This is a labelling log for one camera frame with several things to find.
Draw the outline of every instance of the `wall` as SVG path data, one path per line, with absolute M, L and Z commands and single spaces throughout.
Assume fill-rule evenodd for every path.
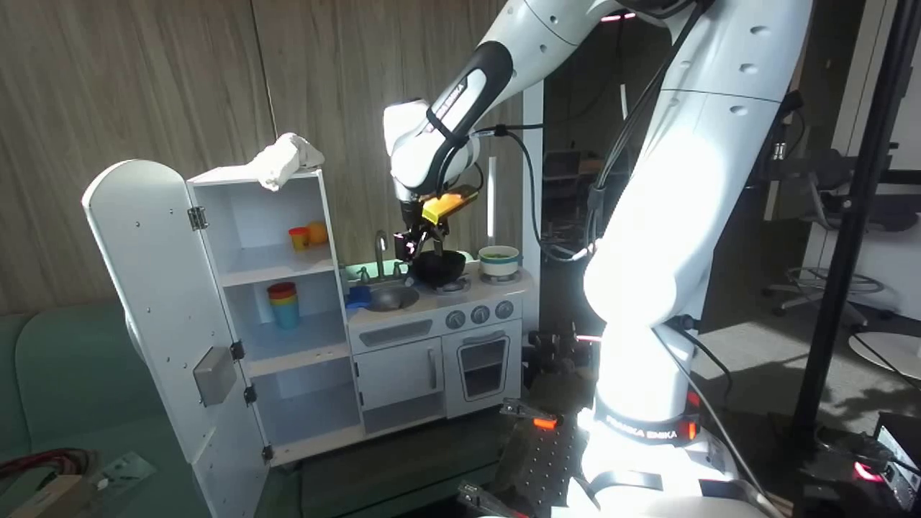
M 82 214 L 120 159 L 195 177 L 240 164 L 280 132 L 326 152 L 336 246 L 368 259 L 398 230 L 381 113 L 436 99 L 497 0 L 0 0 L 0 312 L 109 297 Z M 492 122 L 519 122 L 506 103 Z M 497 221 L 519 238 L 519 155 L 497 155 Z M 485 207 L 454 220 L 479 248 Z

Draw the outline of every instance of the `open door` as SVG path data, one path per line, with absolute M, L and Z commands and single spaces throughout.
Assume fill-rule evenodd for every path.
M 231 348 L 234 332 L 185 179 L 156 161 L 120 161 L 87 188 L 83 210 L 211 516 L 256 516 L 267 467 L 241 369 L 227 369 L 231 391 L 211 407 L 192 378 L 207 352 Z

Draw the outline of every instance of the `white toy kitchen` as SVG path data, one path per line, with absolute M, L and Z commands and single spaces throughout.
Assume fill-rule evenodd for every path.
M 267 194 L 244 169 L 120 161 L 83 210 L 214 516 L 253 516 L 272 467 L 521 394 L 529 277 L 469 261 L 405 307 L 346 312 L 322 169 Z M 297 250 L 300 224 L 322 243 Z

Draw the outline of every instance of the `cabinet door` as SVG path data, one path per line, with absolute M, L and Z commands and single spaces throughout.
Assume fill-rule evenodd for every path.
M 443 389 L 441 339 L 355 358 L 362 410 L 381 410 Z
M 154 161 L 120 161 L 87 188 L 83 210 L 211 516 L 253 516 L 267 469 L 241 371 L 231 369 L 231 391 L 214 407 L 192 378 L 234 338 L 187 220 L 185 179 Z

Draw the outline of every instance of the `metal stand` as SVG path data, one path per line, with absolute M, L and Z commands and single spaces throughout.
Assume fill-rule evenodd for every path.
M 795 448 L 810 448 L 810 451 L 816 448 L 817 410 L 827 389 L 830 362 L 834 354 L 840 307 L 846 303 L 846 292 L 862 253 L 863 224 L 875 197 L 875 185 L 880 172 L 889 168 L 889 135 L 899 115 L 899 103 L 909 83 L 919 27 L 921 27 L 921 0 L 899 0 L 885 66 L 873 93 L 873 106 L 863 130 L 862 155 L 854 164 L 854 179 L 850 188 L 850 201 L 844 207 L 844 221 L 840 221 L 840 233 L 833 256 L 824 306 L 813 335 L 813 352 L 803 374 L 803 387 L 801 387 L 801 401 L 790 425 L 790 441 Z

